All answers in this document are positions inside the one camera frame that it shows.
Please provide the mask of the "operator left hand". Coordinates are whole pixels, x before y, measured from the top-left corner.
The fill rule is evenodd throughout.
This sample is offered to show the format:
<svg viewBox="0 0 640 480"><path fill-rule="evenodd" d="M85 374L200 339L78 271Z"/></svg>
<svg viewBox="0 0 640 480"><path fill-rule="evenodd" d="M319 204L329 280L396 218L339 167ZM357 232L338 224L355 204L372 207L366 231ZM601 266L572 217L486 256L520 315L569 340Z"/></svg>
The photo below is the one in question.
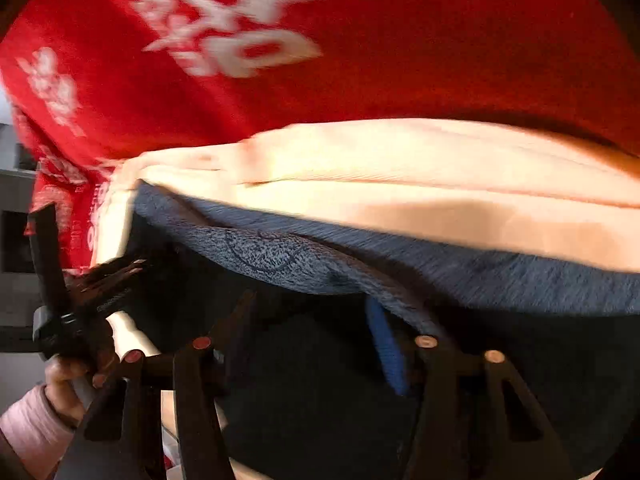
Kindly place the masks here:
<svg viewBox="0 0 640 480"><path fill-rule="evenodd" d="M93 388L101 388L118 363L113 330L110 324L106 324L105 336L96 352L96 374L91 377ZM77 428L86 414L85 405L78 396L74 381L87 379L89 370L86 363L62 356L54 356L47 362L44 395L58 418L70 428Z"/></svg>

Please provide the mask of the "pink sleeve forearm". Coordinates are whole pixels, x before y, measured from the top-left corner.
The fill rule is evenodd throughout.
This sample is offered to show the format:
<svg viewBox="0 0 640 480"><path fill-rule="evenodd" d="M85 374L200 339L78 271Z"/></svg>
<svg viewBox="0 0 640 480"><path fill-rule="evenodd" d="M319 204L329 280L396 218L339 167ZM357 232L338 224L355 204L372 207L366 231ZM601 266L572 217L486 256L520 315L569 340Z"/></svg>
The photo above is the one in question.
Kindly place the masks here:
<svg viewBox="0 0 640 480"><path fill-rule="evenodd" d="M49 479L74 433L36 385L1 415L1 478Z"/></svg>

